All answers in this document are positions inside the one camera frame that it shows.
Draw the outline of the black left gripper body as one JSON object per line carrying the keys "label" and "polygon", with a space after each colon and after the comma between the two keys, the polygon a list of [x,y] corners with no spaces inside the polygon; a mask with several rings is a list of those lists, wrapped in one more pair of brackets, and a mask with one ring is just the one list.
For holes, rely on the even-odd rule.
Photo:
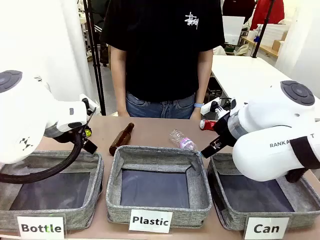
{"label": "black left gripper body", "polygon": [[63,132],[61,135],[54,137],[53,139],[56,140],[59,143],[76,143],[77,137],[80,137],[80,139],[83,141],[87,136],[85,133],[85,124],[82,124],[81,122],[74,122],[68,124],[68,126],[73,127],[66,132]]}

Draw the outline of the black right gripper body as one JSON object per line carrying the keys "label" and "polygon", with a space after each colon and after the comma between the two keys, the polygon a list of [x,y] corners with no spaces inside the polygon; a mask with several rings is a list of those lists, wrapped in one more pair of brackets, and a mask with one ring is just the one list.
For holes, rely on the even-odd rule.
{"label": "black right gripper body", "polygon": [[215,123],[213,128],[214,131],[218,134],[218,137],[220,137],[221,143],[233,147],[237,140],[232,136],[228,128],[229,118],[230,114],[224,115]]}

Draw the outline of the person left hand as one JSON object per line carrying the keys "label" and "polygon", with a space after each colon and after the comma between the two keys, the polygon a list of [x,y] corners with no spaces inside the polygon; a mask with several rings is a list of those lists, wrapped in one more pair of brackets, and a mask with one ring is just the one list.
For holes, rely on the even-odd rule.
{"label": "person left hand", "polygon": [[189,119],[193,121],[200,121],[202,119],[201,108],[195,107]]}

